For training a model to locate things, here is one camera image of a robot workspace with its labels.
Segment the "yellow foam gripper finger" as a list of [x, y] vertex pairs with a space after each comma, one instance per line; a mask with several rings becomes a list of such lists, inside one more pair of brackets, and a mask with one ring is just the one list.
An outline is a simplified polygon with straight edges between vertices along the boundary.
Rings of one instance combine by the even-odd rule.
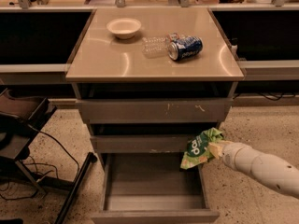
[[209, 142], [207, 148], [216, 159], [220, 159], [223, 156], [223, 149], [228, 145], [231, 145], [230, 141], [221, 140], [219, 142]]

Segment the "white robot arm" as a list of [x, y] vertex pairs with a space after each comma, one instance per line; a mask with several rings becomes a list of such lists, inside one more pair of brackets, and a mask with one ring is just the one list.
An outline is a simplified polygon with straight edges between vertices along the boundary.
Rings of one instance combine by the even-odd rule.
[[230, 141], [209, 142], [207, 148], [232, 170], [280, 194], [299, 198], [299, 170], [280, 157]]

